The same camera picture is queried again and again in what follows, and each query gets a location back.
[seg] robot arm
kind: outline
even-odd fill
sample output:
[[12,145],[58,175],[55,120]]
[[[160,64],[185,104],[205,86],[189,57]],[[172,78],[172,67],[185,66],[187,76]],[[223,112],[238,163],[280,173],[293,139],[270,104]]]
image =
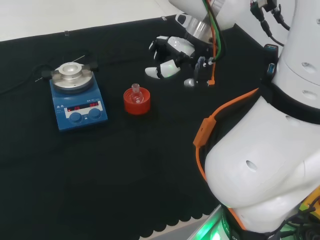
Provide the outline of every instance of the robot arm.
[[[187,32],[191,24],[207,22],[202,0],[169,1],[197,20],[180,23]],[[276,1],[254,2],[260,8]],[[249,0],[211,1],[221,30],[231,28],[249,7]],[[295,0],[289,38],[272,80],[286,97],[314,111],[320,111],[319,12],[319,0]],[[279,17],[277,10],[273,15]],[[320,185],[319,136],[320,124],[295,119],[260,97],[208,153],[208,185],[221,203],[233,208],[247,230],[276,231],[292,209]]]

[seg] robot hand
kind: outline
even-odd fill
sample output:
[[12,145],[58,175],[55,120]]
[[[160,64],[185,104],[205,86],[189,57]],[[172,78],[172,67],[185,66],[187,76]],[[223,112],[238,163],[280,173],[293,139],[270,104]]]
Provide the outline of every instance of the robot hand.
[[149,50],[154,52],[154,60],[164,62],[166,57],[173,55],[173,59],[157,67],[148,67],[145,73],[155,79],[168,78],[180,71],[182,63],[193,60],[195,47],[186,39],[176,36],[158,36],[150,45]]

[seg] black fabric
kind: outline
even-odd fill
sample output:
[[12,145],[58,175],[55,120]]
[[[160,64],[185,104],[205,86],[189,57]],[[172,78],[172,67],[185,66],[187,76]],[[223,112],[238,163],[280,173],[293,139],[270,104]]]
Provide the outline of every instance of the black fabric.
[[[148,47],[157,36],[183,37],[174,16],[0,42],[0,90],[39,64],[98,59],[95,73],[107,123],[58,131],[49,83],[34,75],[0,95],[0,238],[136,240],[218,205],[197,168],[194,137],[204,118],[256,88],[263,49],[241,29],[224,33],[228,55],[216,86],[185,89],[193,71],[151,79]],[[133,83],[151,93],[151,110],[124,111]]]

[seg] orange cable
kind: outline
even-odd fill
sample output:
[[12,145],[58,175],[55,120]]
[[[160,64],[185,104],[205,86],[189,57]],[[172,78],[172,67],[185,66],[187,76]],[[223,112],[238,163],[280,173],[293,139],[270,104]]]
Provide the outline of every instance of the orange cable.
[[[208,5],[208,7],[210,8],[210,2],[209,0],[206,0],[206,3]],[[212,24],[210,24],[211,26],[211,32],[212,32],[212,43],[213,43],[213,57],[216,57],[217,54],[217,50],[216,50],[216,32],[214,30],[214,27],[212,26]],[[211,85],[215,85],[216,81],[215,81],[215,70],[216,70],[216,63],[213,63],[212,66],[212,76],[211,76],[211,80],[208,81],[209,86]]]
[[[209,119],[214,119],[215,116],[216,116],[222,109],[225,109],[225,108],[229,107],[230,105],[232,105],[232,104],[234,104],[234,103],[236,103],[236,102],[238,102],[238,101],[241,101],[241,100],[243,100],[243,99],[245,99],[245,98],[247,98],[247,97],[250,97],[250,96],[253,95],[257,90],[258,90],[258,88],[254,89],[254,90],[252,90],[252,91],[250,91],[250,92],[247,92],[246,94],[243,94],[243,95],[241,95],[241,96],[238,96],[238,97],[236,97],[235,99],[232,99],[231,101],[228,101],[228,102],[226,102],[225,104],[221,105],[220,107],[217,108],[217,110],[215,110],[215,111],[213,112],[213,114],[209,117]],[[200,163],[200,157],[199,157],[200,147],[202,147],[202,146],[196,146],[196,148],[195,148],[196,163],[197,163],[197,165],[198,165],[198,168],[199,168],[199,171],[200,171],[202,177],[204,178],[205,181],[207,181],[206,174],[205,174],[205,172],[204,172],[204,170],[203,170],[203,168],[202,168],[202,166],[201,166],[201,163]]]
[[[205,137],[209,137],[209,135],[211,134],[211,132],[212,132],[212,130],[213,130],[213,128],[214,128],[214,125],[216,124],[215,116],[216,116],[221,110],[229,107],[230,105],[232,105],[232,104],[234,104],[234,103],[236,103],[236,102],[238,102],[238,101],[241,101],[241,100],[243,100],[243,99],[245,99],[245,98],[248,98],[248,97],[252,96],[257,90],[258,90],[258,88],[254,89],[254,90],[252,90],[252,91],[250,91],[250,92],[247,92],[246,94],[243,94],[243,95],[241,95],[241,96],[238,96],[238,97],[236,97],[235,99],[232,99],[231,101],[226,102],[225,104],[223,104],[223,105],[221,105],[220,107],[218,107],[218,108],[213,112],[213,114],[212,114],[209,118],[205,118],[205,119],[203,120],[203,123],[202,123],[202,125],[201,125],[201,127],[200,127],[200,130],[199,130],[198,133],[197,133],[197,136],[195,137],[195,140],[194,140],[193,144],[195,144],[195,159],[196,159],[196,164],[197,164],[197,166],[198,166],[198,168],[199,168],[199,171],[200,171],[200,173],[201,173],[201,175],[202,175],[202,177],[203,177],[203,179],[204,179],[205,181],[207,181],[207,177],[206,177],[206,174],[205,174],[205,172],[204,172],[204,170],[203,170],[203,168],[202,168],[202,166],[201,166],[200,156],[199,156],[200,147],[202,147],[201,144],[203,144],[203,142],[204,142],[202,138],[203,138],[203,137],[204,137],[204,138],[205,138]],[[206,131],[206,128],[207,128],[207,129],[210,128],[210,129],[211,129],[210,134],[207,132],[206,135],[204,136],[204,134],[203,134],[203,132],[202,132],[203,128],[204,128],[204,131],[203,131],[203,132]],[[235,218],[235,220],[238,222],[238,224],[240,225],[240,227],[241,227],[243,230],[246,230],[244,224],[241,222],[241,220],[239,219],[239,217],[236,215],[235,211],[234,211],[232,208],[229,208],[229,211],[231,212],[231,214],[233,215],[233,217]]]

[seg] digital display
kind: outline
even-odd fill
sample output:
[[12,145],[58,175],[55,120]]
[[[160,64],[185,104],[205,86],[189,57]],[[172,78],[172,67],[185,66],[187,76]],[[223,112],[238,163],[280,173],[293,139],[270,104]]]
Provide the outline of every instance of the digital display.
[[99,103],[97,101],[94,101],[94,102],[91,102],[91,103],[82,104],[82,105],[78,105],[78,106],[67,107],[66,109],[67,109],[68,112],[71,112],[71,111],[91,108],[91,107],[95,107],[95,106],[99,106]]

